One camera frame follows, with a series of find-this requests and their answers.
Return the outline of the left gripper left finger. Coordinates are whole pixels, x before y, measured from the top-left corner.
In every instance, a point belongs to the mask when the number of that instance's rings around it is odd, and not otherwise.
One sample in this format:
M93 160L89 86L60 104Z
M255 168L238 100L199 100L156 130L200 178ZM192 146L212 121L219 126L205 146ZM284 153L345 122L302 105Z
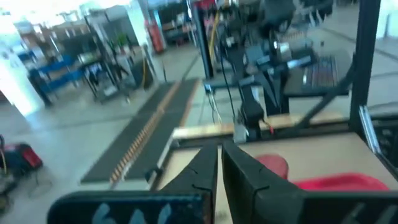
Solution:
M173 208L167 224L214 224L218 182L218 146L203 146L161 191L178 195L182 208Z

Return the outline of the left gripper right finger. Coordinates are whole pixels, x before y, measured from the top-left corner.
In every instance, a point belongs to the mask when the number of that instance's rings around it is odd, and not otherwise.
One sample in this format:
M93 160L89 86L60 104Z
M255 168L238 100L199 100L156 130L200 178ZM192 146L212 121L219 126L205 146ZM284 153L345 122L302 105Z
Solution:
M223 183L234 224L307 224L303 190L233 142L222 145Z

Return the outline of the red translucent cup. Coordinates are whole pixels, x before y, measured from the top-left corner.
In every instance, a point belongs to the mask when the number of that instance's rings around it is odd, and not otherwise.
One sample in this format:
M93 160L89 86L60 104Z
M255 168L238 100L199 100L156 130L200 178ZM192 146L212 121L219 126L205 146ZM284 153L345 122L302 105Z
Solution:
M263 154L255 157L262 165L283 179L288 179L289 165L287 161L278 154Z

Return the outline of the red plastic tray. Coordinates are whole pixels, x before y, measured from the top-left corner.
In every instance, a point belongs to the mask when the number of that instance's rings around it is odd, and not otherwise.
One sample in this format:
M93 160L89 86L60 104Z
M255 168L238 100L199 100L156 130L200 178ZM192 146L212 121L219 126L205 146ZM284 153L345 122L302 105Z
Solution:
M361 173L342 173L295 181L301 189L310 191L388 191L380 180Z

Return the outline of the black orange-striped floor mat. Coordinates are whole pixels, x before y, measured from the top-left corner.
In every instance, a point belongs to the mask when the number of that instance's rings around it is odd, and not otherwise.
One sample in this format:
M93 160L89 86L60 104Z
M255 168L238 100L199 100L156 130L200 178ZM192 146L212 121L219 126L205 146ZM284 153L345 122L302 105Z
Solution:
M128 152L138 135L144 130L145 125L157 111L162 100L169 91L177 85L175 83L164 83L143 104L140 110L132 117L132 120L115 138L99 159L91 166L91 169L82 177L81 184L95 182L108 182L114 170L118 169L120 161Z
M153 174L162 170L162 163L167 155L167 143L175 128L186 119L192 98L201 81L198 79L178 82L162 100L156 111L154 124L149 127L149 138L143 142L137 159L124 175L124 180L149 181Z

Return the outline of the grey workbench table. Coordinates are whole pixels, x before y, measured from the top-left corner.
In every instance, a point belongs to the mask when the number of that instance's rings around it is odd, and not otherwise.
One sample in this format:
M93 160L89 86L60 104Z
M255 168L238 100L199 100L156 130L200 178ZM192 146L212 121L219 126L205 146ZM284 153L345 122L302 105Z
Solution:
M313 49L301 49L292 52L292 56L288 60L276 58L276 63L271 62L271 56L265 55L261 57L247 57L246 61L255 64L260 70L266 71L270 75L282 75L287 80L282 85L284 95L289 98L304 98L325 96L332 88L321 90L311 90L303 87L302 77L306 67L317 63L322 56L334 56L338 75L338 83L346 77L351 66L352 58L344 50L327 52L325 54L317 54Z

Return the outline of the black upright pole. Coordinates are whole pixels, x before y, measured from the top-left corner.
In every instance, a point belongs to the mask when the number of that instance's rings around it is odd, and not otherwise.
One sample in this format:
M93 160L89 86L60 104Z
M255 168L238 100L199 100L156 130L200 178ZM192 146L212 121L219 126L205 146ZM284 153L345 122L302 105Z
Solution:
M211 65L210 51L208 49L208 41L205 30L204 10L193 2L191 3L191 10L193 20L196 26L197 44L201 52L203 67L205 70L205 78L207 80L210 80L214 77L214 74L213 67Z

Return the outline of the backlit keyboard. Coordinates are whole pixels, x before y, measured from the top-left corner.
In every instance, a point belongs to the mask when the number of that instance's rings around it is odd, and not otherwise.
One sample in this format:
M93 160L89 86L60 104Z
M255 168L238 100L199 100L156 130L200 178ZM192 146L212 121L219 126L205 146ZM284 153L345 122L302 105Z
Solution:
M334 56L322 56L317 63L303 71L303 87L311 90L332 88L338 83L336 59Z

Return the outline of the orange parts shelf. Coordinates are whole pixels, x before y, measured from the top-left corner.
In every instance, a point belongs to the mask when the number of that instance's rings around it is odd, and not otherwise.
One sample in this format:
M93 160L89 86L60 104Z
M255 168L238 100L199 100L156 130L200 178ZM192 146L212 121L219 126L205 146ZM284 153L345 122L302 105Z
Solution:
M164 51L165 47L163 45L162 35L161 35L158 25L152 21L146 21L145 25L146 25L147 31L149 33L149 36L150 36L150 39L152 42L152 46L153 46L155 52L157 54L161 54Z

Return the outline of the green potted room plant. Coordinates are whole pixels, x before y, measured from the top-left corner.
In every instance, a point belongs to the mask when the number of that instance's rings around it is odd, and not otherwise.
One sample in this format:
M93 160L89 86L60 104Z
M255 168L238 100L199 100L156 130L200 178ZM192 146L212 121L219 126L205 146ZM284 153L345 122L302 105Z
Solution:
M121 54L126 52L126 48L129 48L129 37L126 34L120 33L116 39L117 46Z

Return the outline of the blue bin shelf rack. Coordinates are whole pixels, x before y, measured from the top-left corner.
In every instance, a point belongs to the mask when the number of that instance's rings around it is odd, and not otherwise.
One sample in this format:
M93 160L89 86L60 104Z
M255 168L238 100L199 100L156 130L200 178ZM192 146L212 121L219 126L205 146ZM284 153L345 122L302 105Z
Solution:
M50 96L56 95L59 89L82 79L88 80L85 70L96 61L95 57L81 62L64 55L61 61L47 62L40 67L31 68L28 79L44 105L50 106Z

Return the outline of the red and blue tool case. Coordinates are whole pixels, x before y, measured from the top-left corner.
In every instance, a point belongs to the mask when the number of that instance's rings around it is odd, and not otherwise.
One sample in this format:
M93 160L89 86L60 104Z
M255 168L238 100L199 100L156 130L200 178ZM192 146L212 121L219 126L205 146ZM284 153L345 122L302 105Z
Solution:
M26 143L8 144L2 150L7 171L20 177L43 166L41 158Z

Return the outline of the white pillar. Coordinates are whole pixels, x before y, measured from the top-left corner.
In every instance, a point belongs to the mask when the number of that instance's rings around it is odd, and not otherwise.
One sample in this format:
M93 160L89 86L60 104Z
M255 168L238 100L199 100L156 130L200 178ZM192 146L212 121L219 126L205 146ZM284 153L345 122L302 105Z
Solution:
M0 91L23 116L45 105L29 80L29 71L9 47L0 46Z

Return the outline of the black aluminium table frame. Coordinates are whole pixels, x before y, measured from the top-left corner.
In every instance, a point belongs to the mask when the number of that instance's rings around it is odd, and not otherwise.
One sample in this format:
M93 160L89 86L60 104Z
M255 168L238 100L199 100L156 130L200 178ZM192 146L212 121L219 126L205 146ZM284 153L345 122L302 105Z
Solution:
M362 174L398 190L398 172L379 152L373 137L373 123L365 108L379 8L380 0L364 0L360 5L349 119L333 113L321 114L307 129L293 131L293 126L304 119L303 116L273 116L269 120L271 126L280 133L263 140L241 142L245 152L252 156L271 153L283 157L289 166L287 177L292 182Z

